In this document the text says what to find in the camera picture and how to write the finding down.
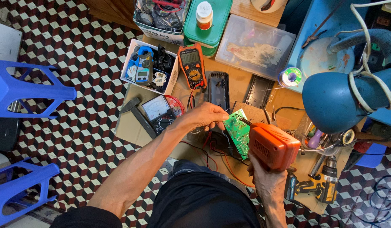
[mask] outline black shirt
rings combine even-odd
[[[261,227],[251,200],[233,184],[203,172],[175,176],[158,192],[147,227]],[[107,210],[84,206],[58,216],[51,228],[122,227]]]

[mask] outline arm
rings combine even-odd
[[[207,102],[177,118],[162,134],[121,163],[87,206],[108,210],[121,218],[189,131],[202,126],[208,130],[216,124],[223,130],[222,121],[227,119],[228,114],[221,107]]]
[[[251,164],[247,170],[249,176],[253,176],[256,193],[262,199],[267,227],[287,227],[283,204],[287,171],[269,173],[260,165],[259,160],[251,151],[248,155]]]

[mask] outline pliers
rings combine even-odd
[[[274,126],[278,127],[277,119],[276,119],[276,112],[274,110],[274,106],[273,106],[272,116],[269,115],[269,112],[266,110],[266,108],[264,108],[263,110],[264,110],[264,113],[266,114],[267,123],[268,124],[273,124]]]

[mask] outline jeans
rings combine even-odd
[[[249,194],[246,191],[246,187],[243,184],[240,184],[238,181],[230,179],[225,174],[212,171],[208,167],[205,166],[199,166],[187,159],[181,159],[174,163],[173,170],[168,174],[168,180],[172,179],[173,177],[185,173],[185,172],[206,172],[214,174],[218,177],[221,177],[222,179],[228,181],[229,183],[233,184],[235,187],[237,187],[241,192],[243,192],[248,198]]]

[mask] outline purple screwdriver handle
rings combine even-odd
[[[318,145],[320,144],[320,139],[322,136],[322,131],[318,130],[315,132],[314,136],[311,137],[310,141],[308,142],[308,147],[311,149],[316,149]]]

